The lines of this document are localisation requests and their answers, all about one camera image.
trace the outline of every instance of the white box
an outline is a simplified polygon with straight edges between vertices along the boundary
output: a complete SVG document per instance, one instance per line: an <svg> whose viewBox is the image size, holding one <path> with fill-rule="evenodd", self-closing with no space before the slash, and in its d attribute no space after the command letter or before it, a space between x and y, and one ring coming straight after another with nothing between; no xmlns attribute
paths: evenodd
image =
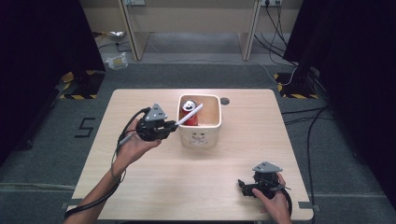
<svg viewBox="0 0 396 224"><path fill-rule="evenodd" d="M178 99L177 121L182 119L180 108L188 100L193 100L196 106L203 104L204 107L198 111L198 126L180 125L181 143L184 147L211 148L216 145L221 126L220 99L216 95L209 94L184 94Z"/></svg>

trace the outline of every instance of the gray carpet floor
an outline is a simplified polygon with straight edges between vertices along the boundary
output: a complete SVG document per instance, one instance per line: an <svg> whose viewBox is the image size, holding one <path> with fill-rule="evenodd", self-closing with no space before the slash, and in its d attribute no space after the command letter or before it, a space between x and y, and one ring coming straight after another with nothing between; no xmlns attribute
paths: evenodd
<svg viewBox="0 0 396 224"><path fill-rule="evenodd" d="M328 103L323 98L281 97L268 75L291 72L292 68L266 68L268 74L257 64L134 63L118 71L107 69L96 99L57 99L36 130L34 147L13 151L0 168L0 223L62 223L64 203L72 196L111 93L116 89L271 89L283 113ZM307 135L317 112L283 115L311 199ZM78 129L84 118L94 118L85 121L93 130L90 137L76 138L75 135L87 133ZM330 109L319 116L310 134L314 200L320 208L315 213L316 223L396 223L395 210L369 167L354 156Z"/></svg>

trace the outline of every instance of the power outlet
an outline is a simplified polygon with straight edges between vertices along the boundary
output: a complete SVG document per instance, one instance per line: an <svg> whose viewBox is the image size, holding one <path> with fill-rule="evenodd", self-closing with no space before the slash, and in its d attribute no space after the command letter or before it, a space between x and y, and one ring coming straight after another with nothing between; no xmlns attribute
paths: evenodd
<svg viewBox="0 0 396 224"><path fill-rule="evenodd" d="M265 1L266 0L262 0L262 7L265 7ZM268 7L282 6L282 0L268 0L268 2L270 2Z"/></svg>

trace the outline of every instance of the handheld controller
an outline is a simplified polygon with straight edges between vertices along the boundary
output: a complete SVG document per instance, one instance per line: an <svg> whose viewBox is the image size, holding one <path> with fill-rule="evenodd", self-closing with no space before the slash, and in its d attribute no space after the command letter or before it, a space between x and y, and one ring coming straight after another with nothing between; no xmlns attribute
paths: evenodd
<svg viewBox="0 0 396 224"><path fill-rule="evenodd" d="M286 200L289 204L289 213L291 215L291 197L285 190L285 186L279 183L279 179L276 172L281 172L282 169L271 164L268 161L264 161L253 168L255 184L245 184L242 180L238 179L238 185L242 190L244 196L251 196L256 198L256 195L252 192L253 189L258 189L268 199L273 199L277 191L281 191L286 196Z"/></svg>
<svg viewBox="0 0 396 224"><path fill-rule="evenodd" d="M174 120L165 121L168 116L158 104L154 104L152 108L143 109L143 113L145 115L137 123L136 133L144 141L166 139L169 133L174 132L178 127Z"/></svg>

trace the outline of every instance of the yellow and black hazard tape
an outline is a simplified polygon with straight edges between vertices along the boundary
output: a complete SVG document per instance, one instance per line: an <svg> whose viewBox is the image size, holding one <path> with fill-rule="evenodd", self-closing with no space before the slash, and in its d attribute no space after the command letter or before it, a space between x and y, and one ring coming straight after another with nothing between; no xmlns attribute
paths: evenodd
<svg viewBox="0 0 396 224"><path fill-rule="evenodd" d="M61 99L71 99L71 100L93 100L96 98L96 95L70 95L63 94L60 97Z"/></svg>
<svg viewBox="0 0 396 224"><path fill-rule="evenodd" d="M91 100L96 98L97 92L105 74L95 74L90 71L86 72L89 76L91 76L90 85L87 87L80 87L74 81L74 76L72 73L67 73L63 76L65 85L63 90L64 93L60 96L61 99Z"/></svg>
<svg viewBox="0 0 396 224"><path fill-rule="evenodd" d="M278 83L277 89L279 91L280 96L284 98L297 98L297 99L318 99L318 96L316 94L301 94L301 93L285 93L283 90L282 83L280 82L279 75L275 74L274 75L275 81Z"/></svg>

